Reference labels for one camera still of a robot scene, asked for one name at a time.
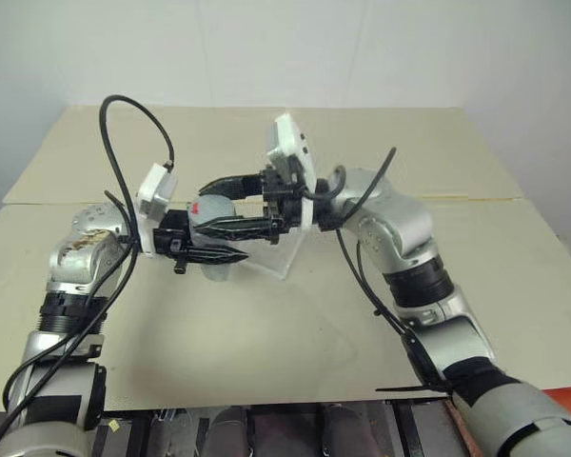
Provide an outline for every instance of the white wall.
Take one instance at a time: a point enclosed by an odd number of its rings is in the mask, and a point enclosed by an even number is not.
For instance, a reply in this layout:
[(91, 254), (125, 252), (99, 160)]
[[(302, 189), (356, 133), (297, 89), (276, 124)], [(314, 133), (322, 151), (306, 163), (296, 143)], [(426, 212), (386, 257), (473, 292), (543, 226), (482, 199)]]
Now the white wall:
[(463, 106), (571, 247), (571, 0), (1, 0), (0, 200), (64, 106), (112, 92)]

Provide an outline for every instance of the black cable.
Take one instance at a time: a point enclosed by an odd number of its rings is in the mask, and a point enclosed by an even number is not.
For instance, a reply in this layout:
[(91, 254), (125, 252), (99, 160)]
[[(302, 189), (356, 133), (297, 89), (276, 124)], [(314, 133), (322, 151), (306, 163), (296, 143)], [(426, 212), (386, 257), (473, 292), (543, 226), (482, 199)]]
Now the black cable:
[(377, 185), (379, 184), (379, 181), (381, 181), (381, 178), (383, 178), (385, 172), (389, 168), (389, 165), (391, 164), (393, 157), (396, 155), (396, 150), (397, 150), (396, 148), (391, 148), (389, 150), (389, 153), (385, 157), (383, 164), (379, 168), (379, 171), (377, 171), (377, 174), (374, 175), (374, 178), (372, 178), (372, 182), (370, 183), (370, 186), (368, 186), (368, 189), (365, 190), (364, 195), (362, 195), (362, 197), (360, 197), (360, 199), (353, 206), (353, 208), (350, 209), (349, 212), (343, 217), (343, 224), (346, 222), (347, 219), (349, 219), (353, 214), (355, 214), (355, 212), (359, 208), (362, 207), (362, 205), (365, 203), (365, 201), (368, 199), (368, 197), (372, 193), (372, 190), (374, 190), (374, 188), (377, 187)]
[[(169, 136), (167, 135), (167, 132), (165, 131), (165, 129), (163, 128), (161, 123), (158, 121), (158, 119), (148, 109), (146, 109), (144, 106), (142, 106), (141, 104), (139, 104), (135, 100), (132, 100), (126, 96), (111, 95), (111, 96), (107, 97), (104, 100), (104, 102), (102, 103), (102, 106), (100, 107), (100, 110), (99, 110), (100, 132), (101, 132), (101, 136), (102, 136), (102, 141), (104, 143), (104, 147), (106, 149), (106, 155), (108, 156), (108, 160), (110, 162), (110, 165), (112, 166), (112, 170), (114, 171), (114, 175), (115, 175), (116, 180), (119, 184), (119, 188), (120, 188), (121, 192), (123, 193), (123, 198), (125, 199), (125, 205), (127, 206), (128, 217), (125, 213), (125, 209), (123, 208), (123, 204), (114, 195), (107, 192), (106, 196), (121, 212), (121, 215), (123, 216), (123, 218), (125, 220), (125, 224), (128, 227), (129, 239), (128, 239), (127, 248), (126, 248), (125, 252), (123, 253), (123, 255), (121, 257), (119, 257), (119, 259), (114, 263), (114, 265), (112, 265), (108, 269), (108, 271), (104, 274), (104, 276), (102, 276), (102, 278), (98, 281), (98, 283), (96, 283), (93, 286), (93, 288), (91, 288), (91, 291), (89, 292), (89, 295), (87, 296), (87, 299), (85, 300), (84, 306), (85, 307), (89, 306), (92, 298), (94, 297), (95, 293), (97, 293), (97, 290), (99, 289), (99, 287), (101, 287), (104, 284), (104, 282), (106, 282), (106, 280), (109, 278), (109, 276), (111, 276), (116, 271), (116, 269), (121, 267), (121, 265), (125, 262), (127, 257), (129, 257), (129, 255), (130, 255), (131, 258), (129, 260), (129, 265), (128, 265), (128, 268), (127, 268), (127, 270), (123, 276), (123, 279), (119, 282), (118, 286), (116, 287), (116, 290), (110, 295), (110, 297), (108, 298), (108, 300), (106, 301), (104, 306), (97, 312), (97, 314), (93, 317), (93, 319), (91, 319), (89, 324), (78, 334), (78, 336), (73, 339), (71, 345), (68, 347), (68, 349), (66, 349), (64, 354), (59, 359), (57, 359), (57, 361), (49, 368), (49, 370), (45, 373), (45, 375), (28, 392), (28, 394), (24, 397), (24, 399), (12, 410), (12, 412), (10, 412), (8, 414), (8, 416), (6, 417), (6, 419), (4, 420), (2, 425), (0, 426), (0, 440), (2, 439), (4, 434), (9, 430), (10, 425), (14, 422), (14, 420), (17, 418), (17, 416), (24, 409), (26, 409), (26, 407), (28, 407), (28, 405), (34, 399), (36, 394), (47, 384), (47, 382), (55, 374), (55, 372), (57, 372), (57, 370), (65, 362), (68, 361), (68, 358), (76, 350), (78, 345), (91, 332), (91, 330), (99, 322), (99, 320), (102, 318), (102, 316), (108, 312), (109, 308), (112, 306), (112, 304), (116, 301), (116, 299), (118, 298), (120, 293), (125, 288), (125, 285), (127, 284), (129, 278), (131, 277), (133, 269), (135, 268), (135, 264), (137, 261), (137, 255), (139, 253), (139, 232), (138, 232), (138, 228), (137, 228), (137, 220), (135, 217), (135, 208), (133, 206), (133, 201), (131, 200), (131, 195), (128, 191), (127, 183), (125, 181), (123, 173), (122, 173), (122, 171), (118, 165), (116, 157), (114, 156), (114, 151), (112, 149), (112, 145), (109, 141), (109, 135), (108, 135), (108, 120), (107, 120), (108, 107), (112, 102), (115, 102), (115, 101), (121, 101), (121, 102), (129, 103), (130, 105), (133, 105), (135, 108), (137, 108), (141, 112), (143, 112), (152, 121), (152, 123), (159, 129), (159, 131), (161, 131), (161, 133), (163, 134), (163, 137), (165, 138), (165, 140), (167, 142), (167, 148), (168, 148), (168, 153), (169, 153), (169, 160), (164, 165), (164, 167), (168, 171), (171, 171), (173, 169), (174, 162), (175, 162), (173, 146), (171, 144), (171, 140), (169, 139)], [(59, 348), (59, 347), (65, 345), (68, 341), (69, 341), (69, 338), (66, 337), (64, 340), (62, 340), (61, 342), (59, 342), (55, 346), (57, 348)], [(54, 348), (48, 348), (45, 351), (43, 351), (44, 355), (47, 355), (49, 353), (49, 350), (53, 351)], [(6, 396), (3, 395), (3, 401), (5, 400), (5, 398), (7, 400), (5, 403), (8, 403), (8, 400), (9, 400), (8, 399), (9, 390), (7, 390)]]
[(128, 268), (125, 271), (125, 275), (123, 276), (123, 279), (117, 286), (116, 290), (110, 295), (106, 303), (97, 312), (95, 317), (93, 317), (93, 319), (91, 319), (91, 321), (81, 331), (81, 333), (76, 338), (74, 338), (71, 345), (68, 347), (68, 349), (66, 349), (64, 354), (49, 368), (49, 370), (45, 373), (45, 375), (42, 378), (40, 378), (40, 380), (35, 384), (35, 386), (31, 388), (31, 390), (26, 394), (24, 399), (12, 410), (12, 412), (9, 413), (9, 415), (0, 425), (0, 440), (2, 439), (4, 434), (9, 430), (10, 425), (14, 422), (17, 416), (19, 416), (19, 414), (21, 414), (21, 412), (29, 406), (31, 401), (36, 396), (36, 394), (47, 384), (47, 382), (55, 374), (55, 372), (57, 372), (57, 370), (65, 362), (68, 361), (68, 358), (76, 350), (78, 345), (85, 339), (85, 337), (90, 333), (90, 331), (95, 327), (95, 325), (97, 325), (102, 316), (108, 312), (112, 304), (116, 301), (120, 293), (123, 291), (123, 288), (125, 288), (125, 285), (127, 284), (129, 278), (131, 277), (131, 273), (135, 268), (137, 254), (138, 254), (137, 244), (133, 243), (129, 244), (123, 255), (118, 259), (118, 261), (106, 272), (106, 274), (102, 277), (102, 279), (92, 288), (91, 292), (88, 295), (87, 302), (90, 302), (89, 298), (93, 297), (93, 295), (97, 292), (99, 287), (102, 286), (104, 281), (106, 281), (109, 278), (109, 276), (117, 268), (119, 268), (123, 264), (123, 262), (125, 262), (127, 257), (129, 257), (130, 255), (131, 258), (129, 260)]
[(137, 220), (135, 218), (135, 208), (133, 207), (133, 201), (131, 200), (131, 195), (129, 194), (127, 183), (125, 181), (125, 177), (123, 176), (123, 172), (116, 161), (116, 157), (114, 156), (114, 150), (112, 149), (112, 144), (110, 143), (109, 135), (108, 135), (108, 107), (113, 102), (124, 102), (128, 103), (138, 110), (140, 110), (143, 114), (145, 114), (150, 121), (156, 126), (156, 128), (161, 131), (163, 138), (167, 143), (167, 149), (169, 154), (168, 161), (164, 164), (164, 167), (171, 171), (173, 166), (175, 165), (175, 152), (173, 150), (173, 145), (171, 143), (171, 139), (167, 134), (167, 131), (163, 127), (163, 125), (159, 122), (159, 120), (152, 114), (146, 107), (142, 104), (136, 102), (132, 98), (126, 97), (125, 95), (110, 95), (106, 97), (106, 99), (102, 102), (101, 107), (99, 108), (99, 130), (102, 134), (102, 142), (104, 143), (104, 148), (106, 150), (106, 155), (108, 156), (108, 160), (112, 166), (112, 170), (114, 171), (114, 175), (116, 177), (116, 181), (118, 181), (118, 185), (123, 193), (123, 198), (125, 199), (125, 205), (127, 206), (127, 211), (129, 213), (129, 218), (131, 222), (131, 236), (133, 239), (139, 239), (139, 233), (137, 228)]
[(360, 279), (362, 280), (362, 283), (364, 284), (364, 286), (366, 287), (366, 289), (368, 290), (368, 293), (372, 296), (372, 298), (374, 299), (375, 303), (380, 303), (381, 307), (378, 308), (379, 312), (382, 314), (382, 316), (385, 319), (388, 319), (389, 321), (393, 322), (397, 327), (400, 328), (400, 330), (402, 331), (401, 334), (403, 334), (406, 331), (406, 328), (404, 327), (404, 325), (400, 322), (400, 320), (395, 316), (395, 314), (393, 314), (393, 312), (391, 312), (389, 310), (388, 307), (385, 306), (385, 304), (383, 303), (383, 301), (379, 298), (379, 296), (374, 292), (374, 290), (372, 290), (372, 287), (368, 284), (368, 281), (365, 279), (365, 273), (364, 273), (364, 266), (362, 264), (362, 244), (358, 241), (356, 247), (355, 247), (355, 251), (356, 251), (356, 257), (357, 257), (357, 261), (358, 261), (358, 272), (360, 273)]
[(339, 182), (337, 183), (336, 187), (333, 190), (329, 190), (328, 192), (324, 193), (312, 193), (308, 189), (305, 189), (303, 191), (304, 198), (314, 201), (326, 201), (326, 200), (332, 200), (339, 193), (341, 193), (345, 188), (346, 169), (342, 165), (339, 165), (334, 169), (334, 172), (338, 173)]
[(59, 340), (59, 342), (55, 343), (50, 348), (46, 348), (42, 352), (37, 353), (33, 357), (30, 357), (28, 360), (26, 360), (24, 363), (22, 363), (19, 367), (17, 367), (17, 369), (12, 373), (12, 375), (7, 380), (7, 383), (5, 384), (4, 389), (2, 390), (2, 405), (4, 406), (5, 411), (9, 410), (10, 389), (12, 388), (12, 385), (14, 384), (14, 382), (17, 380), (17, 377), (23, 371), (25, 371), (29, 366), (34, 365), (36, 362), (40, 361), (40, 359), (46, 357), (47, 355), (51, 354), (52, 352), (54, 352), (55, 350), (57, 350), (61, 346), (65, 345), (69, 340), (71, 340), (74, 336), (76, 336), (76, 334), (81, 329), (82, 329), (82, 327), (75, 328), (70, 333), (68, 333), (62, 340)]
[(421, 392), (424, 390), (433, 390), (435, 392), (446, 392), (446, 386), (425, 384), (421, 386), (403, 386), (403, 387), (379, 387), (375, 388), (376, 392)]
[(376, 310), (385, 318), (387, 323), (399, 335), (403, 335), (404, 328), (402, 326), (402, 323), (400, 323), (400, 321), (396, 319), (396, 317), (391, 313), (391, 311), (389, 311), (389, 309), (387, 309), (384, 303), (376, 296), (376, 294), (369, 288), (369, 286), (367, 286), (364, 283), (364, 281), (360, 277), (360, 274), (355, 269), (353, 261), (351, 260), (351, 256), (349, 256), (349, 252), (346, 249), (345, 240), (343, 239), (343, 234), (341, 233), (341, 230), (339, 228), (336, 229), (336, 237), (339, 240), (339, 245), (341, 246), (341, 250), (343, 251), (343, 256), (345, 257), (346, 263), (349, 265), (349, 269), (353, 273), (355, 280), (360, 285), (360, 288), (362, 288), (362, 291), (364, 292), (365, 296), (368, 298), (368, 300), (370, 300), (370, 303), (374, 305), (374, 308), (376, 308)]
[[(125, 221), (125, 225), (127, 226), (128, 230), (130, 231), (130, 221), (127, 217), (127, 213), (125, 212), (125, 208), (123, 207), (123, 204), (119, 201), (118, 198), (116, 198), (114, 195), (112, 195), (110, 192), (108, 192), (107, 190), (104, 191), (104, 194), (107, 196), (107, 198), (114, 204), (115, 207), (118, 208), (118, 210), (121, 213), (121, 216), (123, 217), (123, 220)], [(32, 366), (33, 364), (35, 364), (36, 362), (40, 361), (41, 359), (43, 359), (44, 357), (46, 357), (47, 355), (53, 353), (55, 350), (57, 350), (58, 348), (60, 348), (61, 346), (65, 345), (69, 340), (71, 340), (74, 336), (76, 336), (76, 334), (78, 332), (80, 332), (82, 330), (82, 326), (77, 327), (75, 329), (73, 329), (70, 333), (68, 333), (63, 339), (61, 339), (59, 342), (55, 343), (53, 346), (51, 346), (50, 348), (46, 348), (45, 350), (43, 350), (42, 352), (39, 352), (38, 354), (34, 355), (33, 357), (30, 357), (28, 360), (26, 360), (24, 363), (22, 363), (13, 373), (12, 375), (9, 377), (9, 379), (7, 380), (4, 389), (2, 390), (2, 405), (4, 406), (5, 411), (9, 410), (9, 401), (10, 401), (10, 389), (12, 388), (12, 385), (14, 384), (14, 382), (16, 381), (17, 377), (23, 372), (25, 371), (28, 367)]]

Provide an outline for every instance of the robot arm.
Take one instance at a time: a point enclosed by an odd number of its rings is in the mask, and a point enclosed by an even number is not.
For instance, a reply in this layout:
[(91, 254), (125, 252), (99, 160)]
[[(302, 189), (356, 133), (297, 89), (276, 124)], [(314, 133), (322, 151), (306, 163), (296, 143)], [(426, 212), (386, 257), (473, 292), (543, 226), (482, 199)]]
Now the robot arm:
[[(266, 201), (265, 231), (254, 232), (249, 226), (253, 221), (243, 218), (218, 219), (196, 229), (229, 240), (255, 237), (276, 243), (281, 233), (297, 225), (301, 210), (297, 202), (305, 200), (305, 191), (314, 189), (318, 193), (314, 195), (313, 222), (321, 230), (342, 227), (357, 237), (391, 290), (404, 328), (404, 348), (417, 376), (424, 385), (444, 386), (452, 395), (485, 454), (571, 456), (571, 414), (537, 388), (507, 376), (494, 365), (493, 351), (461, 288), (444, 269), (431, 217), (423, 205), (399, 194), (382, 177), (350, 214), (375, 174), (349, 169), (307, 185), (295, 157), (290, 154), (276, 161), (273, 154), (274, 168), (255, 176), (217, 180), (202, 189), (205, 194), (244, 198), (250, 188), (246, 183), (260, 183), (252, 188), (255, 193), (261, 189)], [(280, 168), (285, 173), (279, 176), (294, 173), (296, 179), (268, 179)], [(322, 194), (329, 198), (322, 199)]]
[[(349, 171), (333, 209), (342, 213), (352, 206), (371, 177)], [(345, 228), (389, 285), (396, 314), (407, 327), (404, 348), (419, 379), (450, 386), (455, 406), (486, 455), (571, 455), (571, 414), (493, 365), (493, 351), (461, 288), (443, 267), (423, 206), (382, 179)]]
[[(348, 229), (391, 290), (404, 348), (419, 379), (452, 394), (486, 455), (571, 455), (571, 414), (493, 365), (488, 341), (443, 267), (423, 206), (396, 192), (383, 177), (364, 199), (375, 181), (366, 170), (340, 168), (328, 180), (317, 179), (305, 137), (289, 116), (278, 119), (272, 133), (271, 167), (214, 181), (200, 191), (202, 196), (229, 199), (262, 194), (262, 217), (227, 215), (191, 224), (187, 211), (167, 211), (175, 184), (162, 169), (153, 168), (136, 202), (143, 252), (174, 259), (175, 272), (183, 273), (191, 262), (219, 265), (246, 258), (224, 240), (277, 243), (290, 228), (311, 224), (321, 230)], [(192, 232), (221, 241), (199, 246)], [(40, 324), (26, 345), (24, 361), (37, 360), (16, 376), (9, 411), (20, 405), (69, 343), (47, 351), (90, 323), (117, 288), (120, 268), (103, 278), (123, 255), (124, 236), (127, 227), (112, 204), (91, 207), (74, 218), (71, 235), (51, 256)], [(18, 415), (0, 442), (0, 457), (89, 455), (84, 431), (97, 425), (106, 392), (106, 370), (90, 361), (101, 353), (100, 332), (101, 322)]]

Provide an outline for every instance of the cardboard sheet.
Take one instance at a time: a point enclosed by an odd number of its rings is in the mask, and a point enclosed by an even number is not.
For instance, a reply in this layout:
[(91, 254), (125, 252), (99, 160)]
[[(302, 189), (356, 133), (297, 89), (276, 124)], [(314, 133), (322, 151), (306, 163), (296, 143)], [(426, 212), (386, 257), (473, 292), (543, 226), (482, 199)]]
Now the cardboard sheet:
[[(208, 182), (266, 165), (266, 131), (284, 108), (151, 107), (176, 148), (173, 201), (192, 200)], [(308, 138), (319, 176), (336, 165), (377, 169), (396, 146), (389, 178), (417, 197), (522, 195), (461, 109), (290, 109)], [(167, 160), (158, 130), (135, 109), (110, 108), (109, 132), (131, 192), (153, 162)], [(4, 199), (6, 204), (104, 201), (117, 192), (98, 129), (98, 107), (70, 107)]]
[[(571, 386), (571, 258), (533, 206), (428, 207), (446, 267), (500, 367), (541, 388)], [(0, 394), (37, 323), (49, 254), (79, 208), (0, 212)], [(138, 266), (105, 325), (108, 409), (376, 399), (385, 396), (375, 387), (417, 384), (332, 233), (306, 238), (285, 281), (240, 266), (221, 284), (195, 266), (177, 276), (167, 259)], [(390, 302), (380, 275), (366, 270)]]

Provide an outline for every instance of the beige table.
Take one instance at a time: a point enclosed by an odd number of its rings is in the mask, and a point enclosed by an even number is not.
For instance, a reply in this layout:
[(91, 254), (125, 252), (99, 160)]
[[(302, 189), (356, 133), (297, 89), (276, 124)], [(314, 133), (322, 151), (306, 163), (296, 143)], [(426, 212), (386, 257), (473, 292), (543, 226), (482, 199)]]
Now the beige table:
[[(0, 212), (0, 391), (37, 322), (49, 253), (81, 207)], [(523, 200), (429, 208), (500, 366), (542, 388), (571, 386), (571, 259), (539, 214)], [(141, 258), (109, 315), (100, 359), (108, 408), (360, 400), (416, 383), (333, 234), (309, 235), (286, 281), (235, 267), (216, 284), (196, 267), (185, 276), (171, 268)]]
[[(152, 108), (176, 148), (180, 179), (174, 202), (190, 201), (217, 177), (258, 172), (266, 164), (266, 130), (286, 109)], [(461, 109), (290, 109), (305, 132), (320, 176), (336, 165), (376, 169), (399, 154), (389, 178), (418, 197), (515, 198), (522, 193)], [(5, 198), (13, 203), (104, 201), (118, 191), (99, 136), (97, 107), (72, 107)], [(134, 109), (109, 112), (112, 143), (136, 190), (167, 149), (156, 128)]]
[[(262, 168), (264, 131), (283, 109), (155, 111), (177, 148), (175, 200), (185, 202), (211, 179)], [(571, 386), (571, 259), (460, 109), (290, 111), (320, 175), (337, 163), (375, 169), (398, 146), (389, 177), (427, 201), (500, 365), (539, 387)], [(49, 253), (81, 204), (116, 190), (96, 123), (97, 107), (68, 109), (0, 212), (0, 390), (37, 321)], [(165, 147), (130, 109), (111, 113), (110, 130), (135, 189)], [(242, 266), (215, 284), (197, 268), (175, 276), (167, 259), (138, 265), (106, 325), (108, 408), (360, 400), (417, 383), (333, 234), (309, 235), (283, 282)]]

